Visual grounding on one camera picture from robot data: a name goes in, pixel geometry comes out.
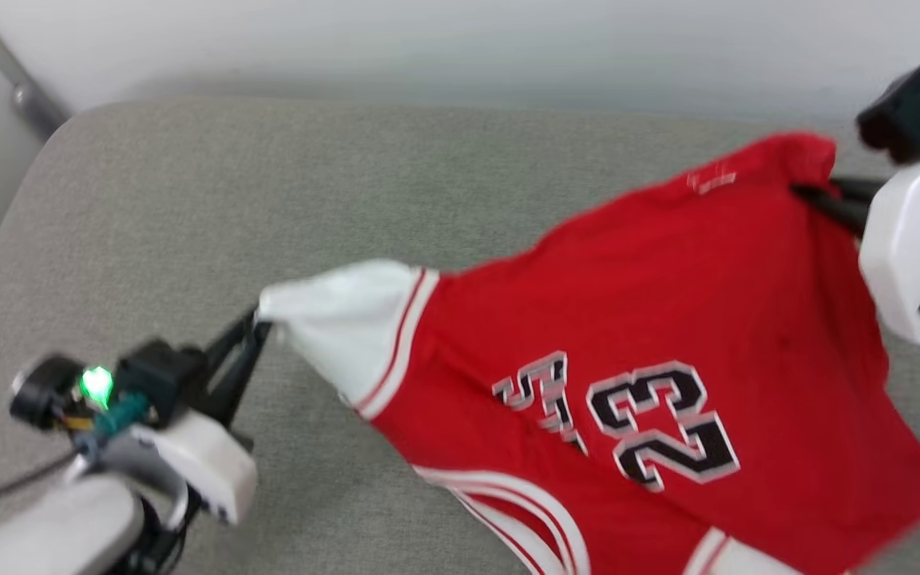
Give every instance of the t-shirt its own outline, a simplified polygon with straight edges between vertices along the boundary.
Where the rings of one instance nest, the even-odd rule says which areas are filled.
[[[853,239],[789,192],[834,153],[773,136],[512,258],[367,262],[260,310],[422,476],[543,543],[532,569],[836,575],[920,521],[920,443]]]

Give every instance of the gray cushion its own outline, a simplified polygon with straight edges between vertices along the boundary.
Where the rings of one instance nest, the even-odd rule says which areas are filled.
[[[833,128],[848,142],[840,172],[887,173],[850,128]],[[41,152],[0,230],[0,481],[65,448],[6,414],[12,376],[42,352],[111,363],[149,335],[204,342],[265,285],[355,260],[455,269],[504,256],[574,212],[769,131],[263,99],[83,114]],[[890,348],[890,392],[920,436],[920,348]],[[181,572],[523,572],[275,346],[238,426],[258,444],[256,507],[235,530],[199,521]],[[0,502],[0,520],[36,494]],[[867,572],[920,573],[920,529]]]

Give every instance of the white sleeve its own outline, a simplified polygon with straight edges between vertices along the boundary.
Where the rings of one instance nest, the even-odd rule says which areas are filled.
[[[270,285],[258,313],[362,416],[374,418],[403,381],[437,281],[432,270],[370,260]]]

